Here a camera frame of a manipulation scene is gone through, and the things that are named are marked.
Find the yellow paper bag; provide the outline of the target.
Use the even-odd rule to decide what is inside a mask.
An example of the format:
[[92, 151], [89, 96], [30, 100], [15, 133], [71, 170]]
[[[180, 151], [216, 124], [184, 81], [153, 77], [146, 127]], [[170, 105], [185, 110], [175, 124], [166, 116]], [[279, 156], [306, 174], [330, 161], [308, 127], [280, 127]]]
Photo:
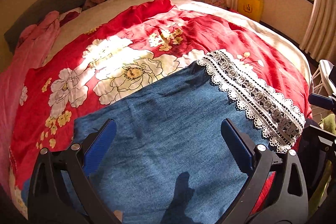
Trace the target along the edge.
[[260, 22], [264, 9], [264, 0], [238, 0], [238, 13]]

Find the beige bed sheet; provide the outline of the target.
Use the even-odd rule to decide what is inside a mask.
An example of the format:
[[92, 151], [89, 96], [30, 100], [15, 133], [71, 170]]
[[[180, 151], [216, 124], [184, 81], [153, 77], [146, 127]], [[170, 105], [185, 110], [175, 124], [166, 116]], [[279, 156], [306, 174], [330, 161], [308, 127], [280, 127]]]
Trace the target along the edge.
[[[71, 20], [66, 23], [65, 26], [60, 28], [60, 34], [42, 64], [45, 65], [48, 63], [56, 53], [82, 33], [107, 23], [131, 6], [140, 5], [150, 1], [153, 0], [108, 0], [91, 9], [81, 12], [77, 18]], [[267, 28], [246, 16], [206, 3], [192, 0], [171, 0], [171, 2], [182, 10], [216, 15], [254, 32], [266, 43], [276, 48], [276, 50], [285, 56], [301, 72], [307, 83], [311, 83], [311, 71], [307, 58], [293, 43], [283, 36], [276, 34], [276, 32], [272, 31], [270, 28]]]

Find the blue denim pants lace trim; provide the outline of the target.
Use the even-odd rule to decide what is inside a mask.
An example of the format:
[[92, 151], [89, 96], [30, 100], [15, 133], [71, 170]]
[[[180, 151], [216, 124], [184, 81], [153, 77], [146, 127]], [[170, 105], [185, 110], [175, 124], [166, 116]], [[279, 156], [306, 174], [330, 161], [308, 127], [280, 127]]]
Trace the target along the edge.
[[248, 179], [222, 137], [222, 121], [285, 153], [302, 133], [308, 94], [306, 79], [278, 53], [244, 62], [212, 51], [77, 119], [74, 142], [107, 119], [116, 122], [116, 136], [89, 180], [120, 223], [215, 223]]

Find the red floral quilt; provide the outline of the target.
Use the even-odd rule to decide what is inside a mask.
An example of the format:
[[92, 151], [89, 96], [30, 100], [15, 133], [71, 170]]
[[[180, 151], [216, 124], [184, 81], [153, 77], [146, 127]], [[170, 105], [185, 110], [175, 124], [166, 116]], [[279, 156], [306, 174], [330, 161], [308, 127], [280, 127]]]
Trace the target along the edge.
[[43, 147], [66, 149], [75, 141], [77, 119], [217, 50], [244, 62], [256, 53], [282, 55], [254, 32], [219, 16], [153, 0], [84, 32], [48, 63], [29, 69], [9, 148], [10, 190], [20, 213], [28, 214], [30, 179]]

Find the pink blanket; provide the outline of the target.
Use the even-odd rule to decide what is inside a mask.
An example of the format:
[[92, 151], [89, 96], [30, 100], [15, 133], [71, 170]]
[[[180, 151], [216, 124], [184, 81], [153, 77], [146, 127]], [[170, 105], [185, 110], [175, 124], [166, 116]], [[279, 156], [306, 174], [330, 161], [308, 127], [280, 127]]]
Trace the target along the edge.
[[1, 186], [9, 192], [9, 146], [26, 74], [46, 59], [60, 32], [59, 12], [51, 11], [39, 24], [20, 34], [10, 66], [1, 73]]

